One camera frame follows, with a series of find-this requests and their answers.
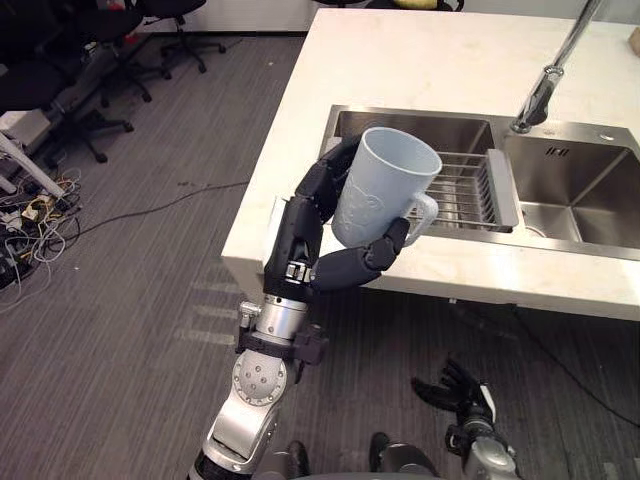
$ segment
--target dish rack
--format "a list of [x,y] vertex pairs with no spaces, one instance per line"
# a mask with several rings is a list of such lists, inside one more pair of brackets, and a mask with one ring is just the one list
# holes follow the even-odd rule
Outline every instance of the dish rack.
[[[518,224],[506,156],[490,149],[485,154],[437,152],[442,170],[426,190],[438,202],[434,226],[511,232]],[[421,213],[412,209],[410,220]]]

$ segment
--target cable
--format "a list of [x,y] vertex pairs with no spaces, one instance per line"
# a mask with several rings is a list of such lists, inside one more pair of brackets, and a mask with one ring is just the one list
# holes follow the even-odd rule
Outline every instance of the cable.
[[636,428],[640,428],[640,423],[630,419],[629,417],[626,417],[625,415],[617,412],[616,410],[614,410],[612,407],[610,407],[609,405],[607,405],[604,400],[601,400],[599,397],[596,396],[595,393],[593,393],[584,383],[582,383],[580,381],[580,379],[571,371],[569,370],[569,368],[562,363],[558,357],[556,357],[546,346],[545,344],[542,342],[542,340],[540,340],[532,331],[531,329],[526,325],[526,323],[524,323],[524,320],[522,319],[520,312],[518,312],[517,308],[515,305],[512,305],[511,308],[511,312],[513,313],[513,316],[515,317],[516,321],[520,324],[520,327],[526,332],[526,334],[529,337],[529,340],[531,340],[533,343],[535,343],[538,348],[540,350],[542,350],[545,354],[547,354],[547,356],[553,360],[563,371],[564,373],[566,373],[569,378],[571,378],[571,380],[573,380],[576,385],[578,385],[578,387],[580,387],[580,389],[586,393],[589,397],[591,397],[592,400],[594,400],[595,402],[597,402],[598,404],[600,404],[600,406],[602,408],[604,408],[605,410],[607,410],[609,413],[611,413],[612,415],[618,417],[620,420],[627,422],[631,425],[633,425]]
[[233,188],[233,187],[239,187],[242,185],[247,185],[249,183],[248,180],[245,180],[243,182],[237,182],[237,183],[229,183],[226,185],[217,185],[217,186],[211,186],[211,187],[204,187],[201,188],[199,190],[195,190],[191,193],[187,193],[186,195],[183,195],[181,197],[176,198],[175,200],[169,202],[169,203],[165,203],[164,205],[160,205],[159,207],[154,207],[154,208],[150,208],[148,210],[140,210],[138,212],[131,212],[131,213],[124,213],[122,215],[116,215],[115,217],[111,217],[111,218],[107,218],[106,220],[103,220],[101,222],[96,223],[95,225],[90,226],[89,228],[86,228],[85,230],[79,230],[78,233],[76,235],[74,235],[73,237],[70,238],[65,238],[65,240],[70,240],[70,239],[76,239],[78,237],[80,237],[81,235],[85,235],[89,232],[92,232],[94,230],[96,230],[97,228],[100,228],[104,225],[107,225],[111,222],[115,222],[117,220],[123,220],[125,218],[132,218],[132,217],[139,217],[141,215],[148,215],[150,213],[155,213],[155,212],[159,212],[161,210],[165,210],[169,207],[172,207],[173,205],[176,205],[184,200],[186,200],[187,198],[191,198],[195,195],[198,195],[200,193],[203,192],[209,192],[209,191],[214,191],[214,190],[222,190],[225,188]]

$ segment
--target mug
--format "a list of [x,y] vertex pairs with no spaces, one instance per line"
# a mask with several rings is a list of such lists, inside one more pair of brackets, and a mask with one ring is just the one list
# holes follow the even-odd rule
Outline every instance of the mug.
[[333,234],[348,248],[368,245],[417,205],[423,217],[407,235],[404,245],[411,245],[438,215],[438,204],[424,191],[441,169],[440,157],[422,140],[393,128],[369,128],[338,201]]

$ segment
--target kitchen counter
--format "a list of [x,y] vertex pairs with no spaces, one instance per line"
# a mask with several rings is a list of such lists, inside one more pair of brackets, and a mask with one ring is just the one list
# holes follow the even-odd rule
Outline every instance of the kitchen counter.
[[[275,197],[317,160],[332,105],[515,115],[572,20],[321,9],[291,75],[223,261],[261,297]],[[565,67],[549,118],[628,128],[640,139],[633,26],[593,23]],[[323,253],[342,248],[325,227]],[[368,287],[640,320],[640,262],[422,236]]]

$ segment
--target faucet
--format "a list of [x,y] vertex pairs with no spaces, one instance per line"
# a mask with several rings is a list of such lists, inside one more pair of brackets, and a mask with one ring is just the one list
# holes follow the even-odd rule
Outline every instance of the faucet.
[[542,75],[538,78],[520,113],[511,124],[511,130],[516,133],[528,133],[532,126],[539,125],[547,119],[549,100],[551,100],[553,91],[564,75],[564,64],[601,3],[602,0],[587,1],[571,32],[564,40],[555,60],[542,70]]

